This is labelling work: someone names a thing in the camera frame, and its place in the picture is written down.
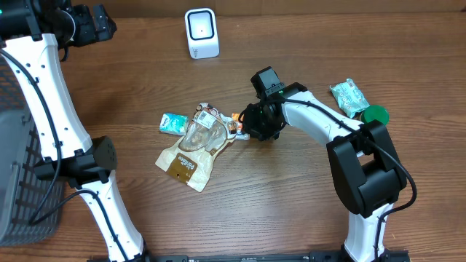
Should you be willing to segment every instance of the green cap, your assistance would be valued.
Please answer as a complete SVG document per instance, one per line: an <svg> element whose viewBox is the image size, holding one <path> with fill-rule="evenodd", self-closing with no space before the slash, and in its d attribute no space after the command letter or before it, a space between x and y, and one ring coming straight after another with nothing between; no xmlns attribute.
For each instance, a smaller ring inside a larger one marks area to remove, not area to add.
<svg viewBox="0 0 466 262"><path fill-rule="evenodd" d="M387 109L383 106L369 106L362 114L361 121L365 124L371 122L372 120L379 120L384 125L388 124L390 116Z"/></svg>

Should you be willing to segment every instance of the white label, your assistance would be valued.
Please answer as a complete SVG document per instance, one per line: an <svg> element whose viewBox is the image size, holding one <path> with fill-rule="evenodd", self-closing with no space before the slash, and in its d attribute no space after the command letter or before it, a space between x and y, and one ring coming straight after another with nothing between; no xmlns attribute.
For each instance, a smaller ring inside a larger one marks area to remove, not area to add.
<svg viewBox="0 0 466 262"><path fill-rule="evenodd" d="M215 118L213 115L209 114L206 111L201 112L199 117L197 117L196 119L196 122L203 125L204 127L207 127L208 129L212 127L215 121L217 121L217 118Z"/></svg>

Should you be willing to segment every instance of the gray crate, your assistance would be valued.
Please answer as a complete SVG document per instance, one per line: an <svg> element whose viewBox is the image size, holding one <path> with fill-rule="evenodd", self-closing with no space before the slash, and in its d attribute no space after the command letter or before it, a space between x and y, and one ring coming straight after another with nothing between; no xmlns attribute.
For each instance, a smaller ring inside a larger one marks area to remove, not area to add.
<svg viewBox="0 0 466 262"><path fill-rule="evenodd" d="M60 211L37 226L28 219L50 182L36 179L33 166L41 159L39 135L16 78L0 60L0 246L38 242L55 233ZM39 216L63 198L57 182Z"/></svg>

